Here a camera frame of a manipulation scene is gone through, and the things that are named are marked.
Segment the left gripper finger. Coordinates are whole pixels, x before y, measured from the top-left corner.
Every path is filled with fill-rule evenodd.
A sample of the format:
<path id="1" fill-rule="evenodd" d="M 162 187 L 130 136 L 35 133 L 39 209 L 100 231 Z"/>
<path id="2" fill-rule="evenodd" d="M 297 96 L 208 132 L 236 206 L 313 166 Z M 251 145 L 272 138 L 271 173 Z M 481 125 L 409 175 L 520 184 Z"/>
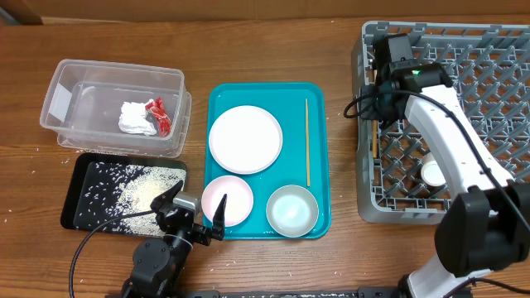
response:
<path id="1" fill-rule="evenodd" d="M 227 195 L 224 194 L 212 219 L 211 237 L 215 240 L 222 241 L 225 234 L 225 208 Z"/>
<path id="2" fill-rule="evenodd" d="M 179 180 L 175 185 L 173 185 L 169 190 L 166 190 L 162 194 L 154 198 L 150 204 L 151 209 L 160 209 L 164 204 L 170 204 L 173 201 L 173 198 L 181 191 L 184 182 Z"/>

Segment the wooden chopstick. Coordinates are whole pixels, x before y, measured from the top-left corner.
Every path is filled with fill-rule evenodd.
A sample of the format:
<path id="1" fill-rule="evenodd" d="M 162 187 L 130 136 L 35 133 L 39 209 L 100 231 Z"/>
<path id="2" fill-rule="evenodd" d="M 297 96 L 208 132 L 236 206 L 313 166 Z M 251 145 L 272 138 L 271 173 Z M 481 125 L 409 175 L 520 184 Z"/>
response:
<path id="1" fill-rule="evenodd" d="M 372 154 L 373 159 L 378 159 L 378 121 L 372 121 Z"/>
<path id="2" fill-rule="evenodd" d="M 305 101 L 305 135 L 306 135 L 306 186 L 311 186 L 311 146 L 310 146 L 310 124 L 309 103 Z"/>

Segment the pink small bowl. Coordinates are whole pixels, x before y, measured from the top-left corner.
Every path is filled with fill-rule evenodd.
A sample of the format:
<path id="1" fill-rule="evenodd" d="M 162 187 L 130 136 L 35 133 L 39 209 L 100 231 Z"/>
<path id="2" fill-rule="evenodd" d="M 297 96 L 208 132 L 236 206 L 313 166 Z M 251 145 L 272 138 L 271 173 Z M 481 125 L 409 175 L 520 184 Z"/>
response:
<path id="1" fill-rule="evenodd" d="M 242 223 L 253 208 L 253 192 L 243 179 L 234 175 L 223 175 L 212 180 L 201 197 L 201 208 L 204 216 L 212 220 L 219 203 L 227 195 L 224 212 L 226 227 Z"/>

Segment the pile of rice grains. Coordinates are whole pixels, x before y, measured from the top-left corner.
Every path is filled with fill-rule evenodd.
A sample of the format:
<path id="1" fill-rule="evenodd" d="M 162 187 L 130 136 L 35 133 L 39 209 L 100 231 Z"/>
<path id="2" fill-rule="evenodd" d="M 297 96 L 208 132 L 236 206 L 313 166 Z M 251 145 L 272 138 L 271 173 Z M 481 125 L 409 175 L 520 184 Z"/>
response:
<path id="1" fill-rule="evenodd" d="M 180 181 L 186 181 L 182 168 L 91 162 L 73 225 L 91 230 L 110 219 L 148 211 L 155 197 Z"/>

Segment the grey bowl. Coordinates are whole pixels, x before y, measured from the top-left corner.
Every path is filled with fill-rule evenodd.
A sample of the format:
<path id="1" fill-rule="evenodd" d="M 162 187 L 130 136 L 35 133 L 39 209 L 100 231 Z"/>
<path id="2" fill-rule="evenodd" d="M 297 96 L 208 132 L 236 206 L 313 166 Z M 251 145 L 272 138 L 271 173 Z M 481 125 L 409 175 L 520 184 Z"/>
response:
<path id="1" fill-rule="evenodd" d="M 266 208 L 272 229 L 287 238 L 308 234 L 316 226 L 319 212 L 314 195 L 299 185 L 285 185 L 275 190 Z"/>

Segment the white paper cup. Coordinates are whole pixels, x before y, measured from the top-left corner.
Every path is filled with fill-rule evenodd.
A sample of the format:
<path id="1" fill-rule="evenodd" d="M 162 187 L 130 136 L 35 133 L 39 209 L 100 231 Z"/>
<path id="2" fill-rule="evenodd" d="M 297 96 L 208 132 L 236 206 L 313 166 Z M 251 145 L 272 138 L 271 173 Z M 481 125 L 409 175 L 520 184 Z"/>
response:
<path id="1" fill-rule="evenodd" d="M 424 183 L 429 186 L 438 187 L 446 183 L 445 177 L 438 166 L 435 157 L 431 152 L 422 158 L 422 168 L 420 171 Z"/>

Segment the red snack wrapper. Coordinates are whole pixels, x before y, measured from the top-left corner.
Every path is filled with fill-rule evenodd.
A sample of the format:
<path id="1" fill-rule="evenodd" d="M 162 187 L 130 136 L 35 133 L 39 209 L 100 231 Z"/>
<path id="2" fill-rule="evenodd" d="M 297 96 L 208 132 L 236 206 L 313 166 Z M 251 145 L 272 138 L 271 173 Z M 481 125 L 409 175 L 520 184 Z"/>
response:
<path id="1" fill-rule="evenodd" d="M 157 120 L 160 137 L 167 137 L 171 132 L 171 119 L 169 118 L 161 98 L 150 99 L 146 110 Z"/>

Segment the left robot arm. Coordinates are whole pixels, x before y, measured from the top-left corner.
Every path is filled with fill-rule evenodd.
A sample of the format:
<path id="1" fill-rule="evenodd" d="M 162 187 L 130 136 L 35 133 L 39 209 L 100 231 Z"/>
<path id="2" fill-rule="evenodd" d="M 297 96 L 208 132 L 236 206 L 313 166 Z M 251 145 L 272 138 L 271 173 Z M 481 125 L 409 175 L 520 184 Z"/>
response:
<path id="1" fill-rule="evenodd" d="M 224 239 L 227 195 L 221 197 L 213 224 L 207 228 L 195 222 L 199 200 L 182 192 L 182 187 L 179 181 L 151 202 L 150 208 L 163 235 L 137 246 L 132 256 L 133 269 L 123 283 L 121 297 L 177 297 L 176 283 L 194 245 L 208 246 L 213 239 Z"/>

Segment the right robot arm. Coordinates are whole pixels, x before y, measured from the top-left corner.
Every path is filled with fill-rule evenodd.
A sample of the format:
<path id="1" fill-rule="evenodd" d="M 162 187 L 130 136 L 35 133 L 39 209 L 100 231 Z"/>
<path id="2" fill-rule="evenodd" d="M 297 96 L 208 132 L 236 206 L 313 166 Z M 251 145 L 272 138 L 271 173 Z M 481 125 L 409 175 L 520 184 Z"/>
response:
<path id="1" fill-rule="evenodd" d="M 401 297 L 452 297 L 529 256 L 529 185 L 491 155 L 465 116 L 453 81 L 423 64 L 407 34 L 373 44 L 374 86 L 367 109 L 383 127 L 406 119 L 422 135 L 451 194 L 435 231 L 436 253 L 399 282 Z"/>

